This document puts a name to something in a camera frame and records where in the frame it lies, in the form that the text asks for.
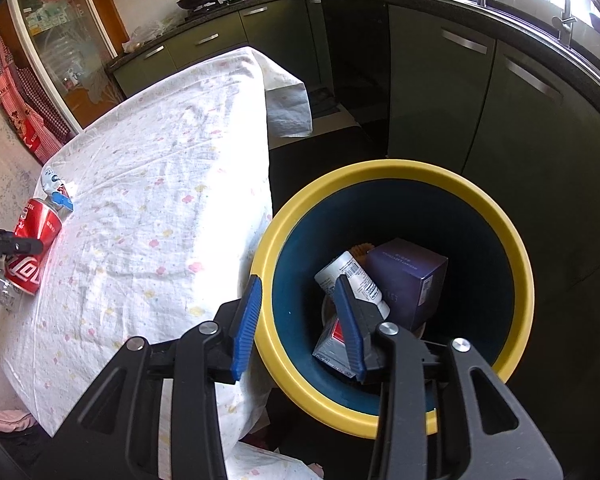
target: glass cabinet door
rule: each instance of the glass cabinet door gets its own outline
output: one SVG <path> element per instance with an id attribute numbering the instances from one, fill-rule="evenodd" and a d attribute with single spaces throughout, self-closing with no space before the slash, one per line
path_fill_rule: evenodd
<path id="1" fill-rule="evenodd" d="M 18 0 L 27 31 L 58 93 L 86 127 L 122 101 L 86 0 Z"/>

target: yellow bucket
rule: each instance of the yellow bucket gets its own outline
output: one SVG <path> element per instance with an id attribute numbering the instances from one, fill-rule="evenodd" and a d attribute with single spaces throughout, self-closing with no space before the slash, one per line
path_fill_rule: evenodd
<path id="1" fill-rule="evenodd" d="M 312 357 L 324 293 L 315 273 L 347 248 L 400 237 L 449 259 L 437 313 L 424 338 L 468 339 L 506 381 L 531 330 L 534 286 L 525 247 L 483 191 L 450 171 L 410 160 L 373 160 L 300 190 L 265 232 L 251 267 L 262 279 L 256 345 L 273 379 L 309 415 L 375 438 L 376 392 Z M 427 400 L 427 433 L 436 431 Z"/>

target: bucket rim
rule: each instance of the bucket rim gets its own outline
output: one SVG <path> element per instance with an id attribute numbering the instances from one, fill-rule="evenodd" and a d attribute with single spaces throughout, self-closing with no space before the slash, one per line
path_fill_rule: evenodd
<path id="1" fill-rule="evenodd" d="M 320 393 L 300 374 L 276 331 L 271 293 L 278 257 L 302 217 L 343 188 L 385 178 L 416 180 L 444 189 L 476 210 L 496 233 L 507 255 L 514 283 L 514 311 L 509 334 L 493 364 L 493 370 L 505 382 L 525 350 L 534 312 L 533 274 L 522 238 L 500 206 L 464 177 L 432 164 L 388 158 L 339 168 L 302 188 L 273 217 L 254 255 L 251 273 L 262 280 L 262 307 L 255 342 L 264 365 L 287 397 L 323 424 L 363 438 L 376 437 L 378 416 L 341 406 Z M 426 423 L 427 434 L 437 431 L 434 410 L 427 412 Z"/>

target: plastic bag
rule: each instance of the plastic bag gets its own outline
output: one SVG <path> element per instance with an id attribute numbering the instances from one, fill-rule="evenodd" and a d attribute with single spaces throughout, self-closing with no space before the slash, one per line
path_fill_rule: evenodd
<path id="1" fill-rule="evenodd" d="M 129 37 L 129 41 L 122 44 L 122 50 L 127 54 L 143 46 L 147 41 L 155 40 L 158 36 L 176 28 L 183 18 L 182 11 L 172 12 L 161 20 L 146 23 L 136 27 Z"/>

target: cabinet handle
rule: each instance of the cabinet handle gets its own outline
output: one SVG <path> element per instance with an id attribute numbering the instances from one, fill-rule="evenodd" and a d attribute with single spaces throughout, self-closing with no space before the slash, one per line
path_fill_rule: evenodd
<path id="1" fill-rule="evenodd" d="M 158 48 L 154 48 L 151 52 L 144 54 L 144 58 L 147 59 L 151 57 L 153 54 L 158 54 L 162 49 L 164 49 L 164 45 L 159 46 Z"/>
<path id="2" fill-rule="evenodd" d="M 471 41 L 467 38 L 463 38 L 462 36 L 458 36 L 457 34 L 449 32 L 444 28 L 442 29 L 442 37 L 447 38 L 449 41 L 453 41 L 454 43 L 457 43 L 460 46 L 464 46 L 465 48 L 468 48 L 470 50 L 480 52 L 480 54 L 487 53 L 487 47 L 485 47 L 483 44 L 475 43 L 475 41 Z"/>
<path id="3" fill-rule="evenodd" d="M 196 45 L 202 45 L 203 43 L 206 43 L 207 41 L 214 40 L 218 36 L 219 36 L 219 34 L 212 34 L 211 36 L 209 36 L 208 38 L 205 38 L 204 40 L 197 41 Z"/>
<path id="4" fill-rule="evenodd" d="M 257 14 L 258 12 L 264 12 L 265 10 L 267 10 L 267 6 L 258 7 L 257 9 L 253 9 L 253 10 L 250 10 L 249 12 L 245 12 L 243 15 L 251 16 L 252 14 Z"/>
<path id="5" fill-rule="evenodd" d="M 562 95 L 555 88 L 549 86 L 544 81 L 540 81 L 531 72 L 528 72 L 520 65 L 514 63 L 509 58 L 505 60 L 505 64 L 507 65 L 507 68 L 511 70 L 515 75 L 517 75 L 520 79 L 529 83 L 533 88 L 542 92 L 544 95 L 550 97 L 555 101 L 560 101 L 562 99 Z"/>

